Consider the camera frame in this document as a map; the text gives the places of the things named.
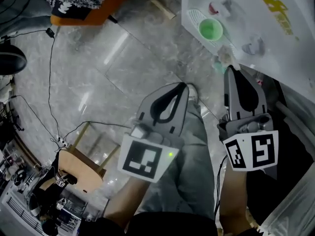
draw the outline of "wooden chair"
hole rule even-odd
[[[114,155],[114,153],[120,150],[120,145],[117,145],[108,155],[108,157],[101,163],[101,165],[97,165],[91,159],[81,153],[76,148],[76,146],[78,145],[89,125],[89,122],[85,124],[73,145],[70,145],[68,149],[62,149],[59,152],[58,161],[59,170],[64,170],[76,177],[78,182],[75,187],[85,193],[93,192],[102,185],[103,177],[106,173],[104,166]]]

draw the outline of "gray tile floor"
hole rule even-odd
[[[52,58],[51,105],[64,136],[85,120],[131,125],[142,99],[168,83],[194,83],[199,90],[209,151],[217,175],[224,157],[216,125],[224,113],[223,75],[210,66],[211,54],[181,26],[181,0],[161,0],[176,14],[167,19],[149,0],[127,0],[115,14],[119,24],[100,27],[61,27]],[[16,94],[23,95],[55,135],[56,123],[48,107],[49,56],[53,40],[44,32],[16,38],[28,67],[16,75]],[[48,164],[57,146],[50,135],[17,97],[20,132],[30,150]],[[121,143],[124,128],[95,124],[79,149],[100,163]],[[76,132],[68,136],[73,142]],[[100,142],[90,151],[94,141]],[[116,170],[118,155],[106,166],[104,184],[83,198],[103,209],[128,177]]]

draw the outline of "green cup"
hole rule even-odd
[[[201,36],[210,41],[218,41],[223,35],[223,27],[216,19],[204,19],[199,24]]]

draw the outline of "white sneaker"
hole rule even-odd
[[[189,88],[188,100],[193,100],[194,102],[196,102],[198,104],[199,99],[198,99],[197,89],[195,88],[195,86],[192,83],[188,83],[187,86]]]

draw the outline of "yellow printed logo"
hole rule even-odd
[[[286,15],[288,8],[280,0],[264,0],[268,9],[274,14],[278,23],[286,33],[286,35],[293,35],[291,23]]]

